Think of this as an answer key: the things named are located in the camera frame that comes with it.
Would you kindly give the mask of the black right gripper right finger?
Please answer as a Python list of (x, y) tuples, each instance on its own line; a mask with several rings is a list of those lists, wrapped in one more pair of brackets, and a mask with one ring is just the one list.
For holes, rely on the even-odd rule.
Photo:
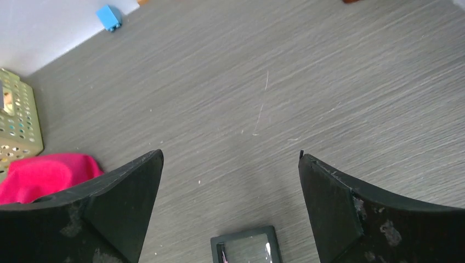
[(321, 262), (464, 262), (464, 209), (401, 196), (301, 152)]

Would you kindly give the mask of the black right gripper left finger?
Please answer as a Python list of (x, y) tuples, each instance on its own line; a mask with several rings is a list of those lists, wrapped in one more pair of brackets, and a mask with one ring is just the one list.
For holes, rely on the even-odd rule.
[(31, 203), (1, 206), (1, 262), (138, 262), (161, 181), (152, 150)]

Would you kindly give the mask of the pink red garment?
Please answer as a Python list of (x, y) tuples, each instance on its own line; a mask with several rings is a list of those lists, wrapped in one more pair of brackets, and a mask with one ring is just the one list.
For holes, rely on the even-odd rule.
[(57, 153), (14, 161), (1, 183), (1, 205), (31, 203), (103, 174), (98, 162), (82, 153)]

